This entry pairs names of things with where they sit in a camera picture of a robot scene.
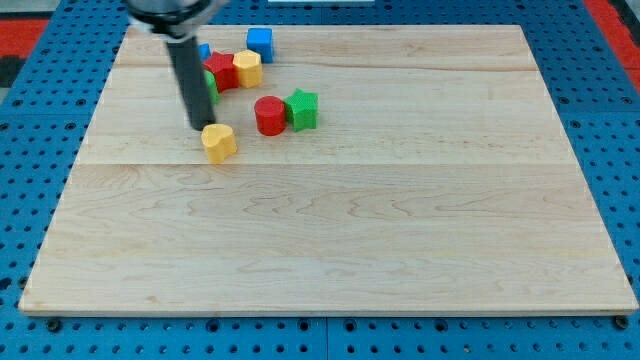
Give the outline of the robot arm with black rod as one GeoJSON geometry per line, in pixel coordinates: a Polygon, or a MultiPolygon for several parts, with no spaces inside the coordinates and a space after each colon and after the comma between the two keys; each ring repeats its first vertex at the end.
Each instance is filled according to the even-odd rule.
{"type": "Polygon", "coordinates": [[[161,37],[173,66],[190,127],[214,124],[214,106],[201,63],[197,32],[230,0],[125,0],[131,23],[161,37]]]}

